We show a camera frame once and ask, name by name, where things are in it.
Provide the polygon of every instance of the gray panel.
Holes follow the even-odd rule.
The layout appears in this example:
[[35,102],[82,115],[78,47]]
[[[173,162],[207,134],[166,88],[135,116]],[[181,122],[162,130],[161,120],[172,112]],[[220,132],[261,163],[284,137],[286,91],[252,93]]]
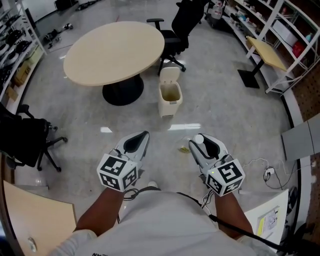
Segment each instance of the gray panel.
[[287,161],[297,160],[314,154],[308,122],[282,133]]
[[314,153],[320,152],[320,113],[308,120]]

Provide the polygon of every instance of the forearm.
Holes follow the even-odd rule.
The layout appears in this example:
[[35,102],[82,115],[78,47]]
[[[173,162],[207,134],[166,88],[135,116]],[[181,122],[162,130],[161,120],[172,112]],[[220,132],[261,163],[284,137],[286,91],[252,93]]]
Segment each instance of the forearm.
[[[233,226],[236,226],[240,229],[243,229],[247,232],[253,233],[250,222],[248,221],[245,213],[241,209],[237,199],[235,198],[233,193],[226,194],[222,197],[218,195],[215,196],[215,208],[216,208],[216,216],[218,219],[229,223]],[[233,239],[237,239],[242,234],[229,229],[223,225],[219,225],[219,229],[226,233],[229,237]]]
[[77,230],[91,230],[97,236],[111,229],[124,199],[124,193],[106,188],[76,224]]

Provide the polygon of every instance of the beige trash can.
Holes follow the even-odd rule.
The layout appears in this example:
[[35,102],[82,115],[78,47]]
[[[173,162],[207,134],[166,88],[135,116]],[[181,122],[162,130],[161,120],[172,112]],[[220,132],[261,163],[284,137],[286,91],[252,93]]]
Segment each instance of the beige trash can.
[[183,101],[177,80],[180,68],[165,67],[160,72],[158,108],[160,117],[173,116]]

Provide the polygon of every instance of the desk black base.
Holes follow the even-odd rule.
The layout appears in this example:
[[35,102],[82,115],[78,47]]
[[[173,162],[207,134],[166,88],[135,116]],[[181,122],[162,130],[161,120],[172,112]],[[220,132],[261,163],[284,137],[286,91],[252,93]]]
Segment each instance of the desk black base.
[[255,74],[259,71],[259,69],[262,67],[263,64],[264,64],[264,61],[260,60],[260,62],[255,66],[253,71],[238,69],[239,75],[245,87],[257,88],[257,89],[260,88],[255,78]]
[[125,106],[136,101],[144,91],[144,81],[137,74],[127,80],[103,86],[104,99],[115,106]]

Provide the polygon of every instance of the metal shelving unit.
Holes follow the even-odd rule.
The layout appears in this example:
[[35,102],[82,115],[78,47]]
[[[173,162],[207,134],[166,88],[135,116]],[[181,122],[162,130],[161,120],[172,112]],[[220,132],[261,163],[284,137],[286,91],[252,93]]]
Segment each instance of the metal shelving unit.
[[[34,29],[32,28],[30,21],[27,17],[26,11],[24,9],[24,6],[22,4],[21,0],[18,0],[16,3],[12,4],[12,6],[10,6],[10,8],[8,10],[4,10],[3,14],[0,14],[0,20],[8,20],[10,18],[10,15],[12,14],[12,16],[14,14],[18,14],[20,15],[20,17],[15,20],[8,28],[6,28],[2,33],[0,33],[1,35],[4,35],[5,33],[8,32],[9,29],[12,30],[21,30],[23,31],[23,35],[20,36],[15,43],[10,47],[10,49],[2,56],[2,58],[0,59],[0,69],[5,67],[6,65],[6,60],[10,54],[10,50],[13,50],[16,45],[23,41],[29,41],[31,42],[30,45],[27,47],[27,49],[20,53],[18,59],[15,61],[15,63],[13,64],[12,68],[11,68],[11,72],[10,75],[8,76],[8,78],[6,79],[6,81],[2,84],[2,91],[0,93],[0,101],[3,102],[4,101],[4,96],[6,93],[6,90],[8,88],[8,86],[10,86],[10,82],[11,79],[14,77],[17,69],[19,68],[19,66],[21,65],[21,63],[26,59],[27,55],[29,53],[31,53],[34,49],[37,48],[37,46],[40,47],[41,49],[41,56],[43,54],[47,54],[43,45],[41,44],[39,38],[37,37]],[[24,82],[24,84],[22,84],[21,86],[17,87],[14,86],[14,90],[17,93],[17,99],[13,100],[11,98],[8,98],[8,101],[6,103],[6,108],[13,114],[16,113],[17,108],[19,106],[20,100],[22,98],[22,95],[25,91],[25,88],[27,86],[27,83],[33,73],[33,71],[35,70],[36,66],[38,64],[38,61],[34,64],[31,65],[30,67],[30,71],[29,74]]]
[[[261,67],[261,73],[263,77],[265,78],[265,81],[267,83],[268,89],[265,91],[266,93],[269,92],[275,92],[278,94],[283,95],[285,91],[288,89],[292,88],[303,76],[305,76],[310,69],[312,69],[316,63],[320,60],[319,55],[317,54],[318,50],[318,37],[320,36],[320,28],[319,26],[311,19],[308,17],[306,13],[304,13],[300,8],[298,8],[296,5],[291,3],[289,0],[278,0],[276,5],[274,7],[270,6],[270,0],[268,1],[263,1],[263,0],[251,0],[251,3],[254,1],[262,3],[266,8],[271,10],[271,14],[267,21],[259,17],[254,11],[252,11],[248,6],[244,5],[242,0],[234,0],[239,8],[242,8],[244,11],[248,11],[248,15],[253,15],[255,16],[262,24],[263,24],[263,29],[261,30],[261,33],[258,35],[255,32],[255,29],[250,26],[247,22],[240,20],[240,22],[247,28],[247,30],[252,34],[252,36],[258,40],[266,40],[266,34],[268,31],[272,32],[276,38],[277,41],[273,44],[273,48],[276,50],[278,53],[279,57],[282,59],[283,63],[287,66],[287,71],[284,72],[282,70],[278,70],[273,67],[266,67],[267,65],[263,65]],[[293,15],[282,15],[280,13],[280,8],[283,5],[288,6],[292,11]],[[295,26],[295,22],[297,20],[297,17],[300,16],[302,17],[314,30],[314,36],[311,40],[311,42],[308,42],[305,36],[301,33],[301,31],[298,30],[298,28]],[[285,42],[285,40],[282,39],[282,37],[273,29],[273,23],[276,20],[283,20],[286,24],[286,26],[289,29],[294,30],[294,32],[299,36],[298,40],[302,41],[306,46],[304,51],[296,57],[293,53],[292,47]],[[240,39],[240,41],[245,45],[245,48],[248,50],[248,47],[246,46],[246,39],[244,39],[244,35],[242,34],[241,31],[239,31],[233,24],[230,22],[227,22],[229,26],[232,26],[232,30],[234,31],[235,35]],[[293,63],[289,64],[286,61],[284,61],[284,58],[281,56],[281,54],[277,51],[278,46],[282,44],[285,49],[288,51],[290,56],[292,57]],[[252,47],[251,49],[248,50],[247,53],[247,58],[253,58],[254,62],[258,63],[260,60],[260,57],[258,57],[254,53],[254,48]],[[302,63],[302,59],[306,56],[308,51],[311,50],[314,52],[314,61],[313,63],[308,67],[305,64]],[[298,77],[294,77],[292,70],[297,66],[300,65],[303,69],[304,72],[302,75]]]

